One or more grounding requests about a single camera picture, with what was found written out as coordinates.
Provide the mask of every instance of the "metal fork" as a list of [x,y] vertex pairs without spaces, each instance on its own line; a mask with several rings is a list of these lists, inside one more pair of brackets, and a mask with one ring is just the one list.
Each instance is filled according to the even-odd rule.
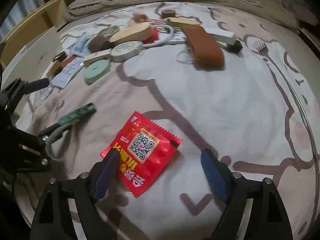
[[311,218],[311,223],[310,223],[310,227],[314,222],[314,219],[316,218],[316,211],[317,211],[317,207],[318,207],[318,199],[319,199],[319,183],[320,183],[320,174],[319,174],[319,163],[318,163],[318,156],[317,156],[317,148],[316,148],[316,143],[315,143],[315,139],[313,137],[313,133],[311,130],[311,126],[310,123],[308,121],[306,112],[304,111],[302,104],[296,94],[296,92],[293,90],[291,84],[289,83],[289,81],[287,80],[287,78],[284,76],[284,74],[282,73],[282,71],[280,70],[280,68],[278,68],[278,66],[276,65],[276,63],[270,58],[268,52],[269,49],[266,46],[265,43],[263,43],[261,46],[259,46],[257,48],[257,51],[260,55],[265,56],[267,59],[269,59],[271,61],[271,63],[277,68],[277,70],[280,72],[280,74],[282,75],[282,77],[284,78],[285,82],[287,83],[290,92],[293,96],[293,99],[299,109],[300,115],[302,117],[302,120],[304,121],[305,125],[306,125],[306,129],[308,131],[308,135],[311,141],[311,149],[312,149],[312,155],[313,155],[313,159],[314,159],[314,163],[315,163],[315,169],[316,169],[316,197],[315,197],[315,207],[313,209],[313,214],[312,214],[312,218]]

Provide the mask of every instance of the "bed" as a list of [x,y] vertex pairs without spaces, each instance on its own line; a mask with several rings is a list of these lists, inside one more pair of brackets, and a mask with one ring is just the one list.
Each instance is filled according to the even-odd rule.
[[[48,97],[46,90],[33,93],[17,122],[18,128],[32,134],[87,103],[96,104],[98,111],[56,142],[54,150],[65,156],[52,163],[50,173],[18,176],[14,193],[25,220],[31,224],[49,178],[73,179],[89,171],[137,110],[183,143],[138,198],[118,180],[112,182],[97,208],[116,239],[204,239],[211,235],[223,207],[212,195],[201,167],[204,148],[247,179],[272,178],[293,237],[302,239],[319,213],[318,156],[281,73],[257,52],[259,45],[267,45],[270,58],[302,103],[319,149],[316,76],[320,62],[298,35],[235,8],[161,1],[72,22],[59,32],[62,46],[68,49],[84,31],[95,34],[110,25],[124,27],[133,13],[160,19],[163,9],[174,9],[180,17],[195,19],[202,26],[233,31],[244,47],[242,52],[223,51],[224,70],[205,71],[177,62],[185,44],[149,48],[124,63],[112,63],[111,71],[90,86],[82,70],[64,90],[54,88]],[[85,239],[75,203],[69,205],[78,237]],[[244,237],[243,230],[238,236]]]

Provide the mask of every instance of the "brown pouch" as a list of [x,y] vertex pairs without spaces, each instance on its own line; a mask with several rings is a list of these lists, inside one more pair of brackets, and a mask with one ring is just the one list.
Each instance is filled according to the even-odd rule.
[[224,56],[218,43],[201,26],[183,26],[191,56],[202,67],[224,67]]

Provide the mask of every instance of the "red snack wrapper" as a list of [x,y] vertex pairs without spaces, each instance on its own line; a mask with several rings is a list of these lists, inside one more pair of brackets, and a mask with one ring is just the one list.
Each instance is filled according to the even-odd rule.
[[137,197],[152,184],[181,142],[135,111],[100,155],[104,158],[111,148],[118,150],[119,178]]

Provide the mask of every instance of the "bolt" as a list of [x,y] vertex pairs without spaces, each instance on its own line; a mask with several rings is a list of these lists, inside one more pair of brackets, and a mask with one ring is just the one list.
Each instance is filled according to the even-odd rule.
[[41,163],[43,166],[47,166],[49,164],[49,161],[47,159],[42,159]]
[[265,178],[264,181],[267,184],[272,184],[273,183],[272,179],[270,179],[270,178]]
[[83,172],[83,173],[80,174],[80,178],[81,178],[81,179],[85,179],[85,178],[87,178],[88,176],[89,176],[89,173],[88,173],[88,172]]
[[232,173],[232,176],[233,176],[235,179],[241,178],[241,174],[240,174],[239,172],[234,172],[234,173]]
[[51,179],[49,179],[49,183],[50,183],[50,184],[54,184],[56,181],[57,181],[56,178],[51,178]]
[[49,139],[49,136],[47,136],[47,135],[44,135],[44,136],[42,137],[42,140],[44,140],[45,142],[46,142],[48,139]]

